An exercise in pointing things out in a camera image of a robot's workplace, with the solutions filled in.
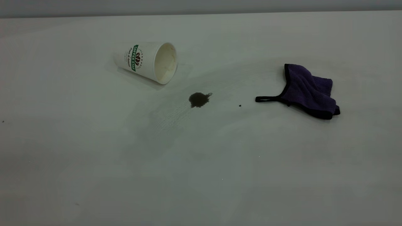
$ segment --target dark liquid stain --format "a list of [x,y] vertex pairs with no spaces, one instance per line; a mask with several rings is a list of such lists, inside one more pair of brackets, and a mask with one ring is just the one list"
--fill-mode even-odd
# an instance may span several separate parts
[[189,101],[191,103],[191,107],[202,107],[204,104],[209,102],[209,97],[212,95],[212,93],[208,94],[203,94],[200,92],[196,92],[192,94],[189,98]]

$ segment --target purple cloth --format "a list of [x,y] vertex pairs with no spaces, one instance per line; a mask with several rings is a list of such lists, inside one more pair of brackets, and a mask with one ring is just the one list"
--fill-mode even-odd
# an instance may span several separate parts
[[332,80],[312,76],[300,65],[285,64],[286,86],[279,96],[256,97],[256,102],[279,101],[302,108],[306,113],[321,119],[339,115],[339,107],[332,99]]

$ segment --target tipped over cup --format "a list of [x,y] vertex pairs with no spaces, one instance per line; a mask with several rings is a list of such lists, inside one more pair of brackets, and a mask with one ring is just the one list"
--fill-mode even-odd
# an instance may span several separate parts
[[176,72],[176,49],[171,43],[120,43],[113,52],[115,64],[160,84],[168,83]]

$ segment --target white surface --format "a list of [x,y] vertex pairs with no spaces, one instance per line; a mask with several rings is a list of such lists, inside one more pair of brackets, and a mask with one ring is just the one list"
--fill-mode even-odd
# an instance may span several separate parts
[[[0,20],[0,224],[402,224],[401,22]],[[167,85],[117,69],[110,48],[132,39],[175,45]],[[285,63],[333,79],[341,115],[255,103],[282,91]],[[213,94],[190,108],[195,92]]]

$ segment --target coffee bean logo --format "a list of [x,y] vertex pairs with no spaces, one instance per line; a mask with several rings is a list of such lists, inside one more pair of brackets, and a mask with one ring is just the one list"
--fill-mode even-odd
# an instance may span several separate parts
[[137,53],[136,55],[135,55],[135,64],[138,66],[138,62],[140,62],[140,60],[141,60],[141,57],[139,56],[139,53]]

